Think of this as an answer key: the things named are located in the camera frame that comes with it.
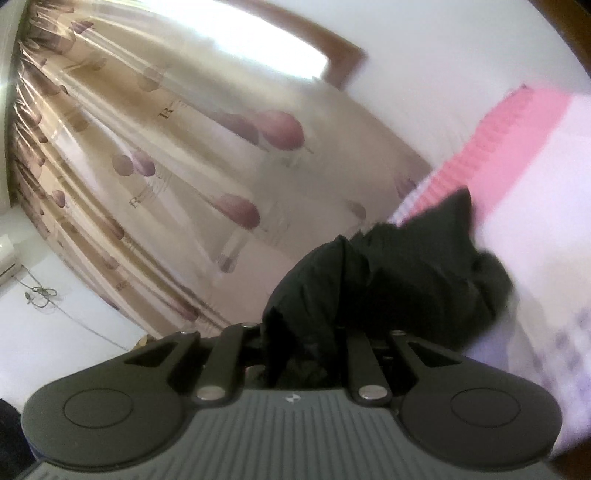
pink blanket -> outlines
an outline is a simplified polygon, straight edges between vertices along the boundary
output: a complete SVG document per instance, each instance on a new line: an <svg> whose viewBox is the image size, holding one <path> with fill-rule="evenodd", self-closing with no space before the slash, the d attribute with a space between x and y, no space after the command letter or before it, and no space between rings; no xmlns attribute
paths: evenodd
<svg viewBox="0 0 591 480"><path fill-rule="evenodd" d="M559 401L555 453L591 436L591 98L523 87L392 217L461 186L475 240L515 283L514 305L467 354L539 383Z"/></svg>

patterned curtain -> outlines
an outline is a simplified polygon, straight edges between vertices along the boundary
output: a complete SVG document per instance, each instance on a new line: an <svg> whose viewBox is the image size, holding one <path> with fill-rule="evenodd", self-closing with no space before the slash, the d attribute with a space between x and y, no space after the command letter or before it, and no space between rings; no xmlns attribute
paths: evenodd
<svg viewBox="0 0 591 480"><path fill-rule="evenodd" d="M224 53L142 2L36 0L24 27L13 192L155 336L258 321L295 262L384 221L429 170L344 93Z"/></svg>

wall-mounted air conditioner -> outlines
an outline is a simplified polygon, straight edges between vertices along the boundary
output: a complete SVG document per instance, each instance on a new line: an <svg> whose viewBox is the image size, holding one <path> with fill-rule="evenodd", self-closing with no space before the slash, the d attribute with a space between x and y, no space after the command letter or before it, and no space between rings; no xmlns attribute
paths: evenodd
<svg viewBox="0 0 591 480"><path fill-rule="evenodd" d="M0 285L7 282L20 269L18 253L8 235L0 236Z"/></svg>

electrical wire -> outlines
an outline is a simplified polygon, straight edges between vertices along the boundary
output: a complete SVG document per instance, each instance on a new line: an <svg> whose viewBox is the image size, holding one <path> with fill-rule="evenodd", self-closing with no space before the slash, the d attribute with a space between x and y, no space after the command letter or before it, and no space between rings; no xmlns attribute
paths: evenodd
<svg viewBox="0 0 591 480"><path fill-rule="evenodd" d="M28 288L29 290L31 290L34 294L38 294L40 295L44 300L45 303L43 303L43 301L40 301L39 303L35 302L34 297L29 293L29 292L25 292L25 298L27 299L27 305L32 304L33 306L35 306L38 309L44 309L45 307L47 307L50 303L57 308L57 310L59 310L60 312L62 312L64 315L66 315L70 320L72 320L74 323L77 323L79 326L81 326L82 328L88 330L90 333L94 333L96 336L101 337L103 340L109 342L111 345L122 349L124 352L127 352L128 349L124 348L123 346L119 345L118 343L114 342L113 340L111 340L110 338L107 338L106 336L102 335L101 333L93 330L92 328L90 328L88 325L85 325L84 323L82 323L81 321L75 319L73 316L71 316L68 312L65 312L60 306L58 306L53 300L52 298L57 297L57 290L55 288L45 288L43 287L43 285L41 285L41 282L39 282L34 276L33 274L29 271L29 269L27 267L25 267L24 265L22 266L27 274L35 281L35 283L37 283L36 287L30 287L29 285L27 285L26 283L24 283L23 281L19 280L18 278L16 278L16 276L12 276L17 282L19 282L23 287Z"/></svg>

black cloth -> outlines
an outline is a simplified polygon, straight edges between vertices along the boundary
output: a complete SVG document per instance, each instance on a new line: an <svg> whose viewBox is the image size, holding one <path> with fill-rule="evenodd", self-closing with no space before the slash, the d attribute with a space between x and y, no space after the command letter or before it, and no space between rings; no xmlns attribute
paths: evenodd
<svg viewBox="0 0 591 480"><path fill-rule="evenodd" d="M380 224L306 255L265 308L266 381L277 388L338 382L335 329L385 339L404 330L459 350L495 320L512 285L471 237L472 202L459 190L403 226Z"/></svg>
<svg viewBox="0 0 591 480"><path fill-rule="evenodd" d="M12 480L35 462L21 429L21 416L0 400L0 480Z"/></svg>

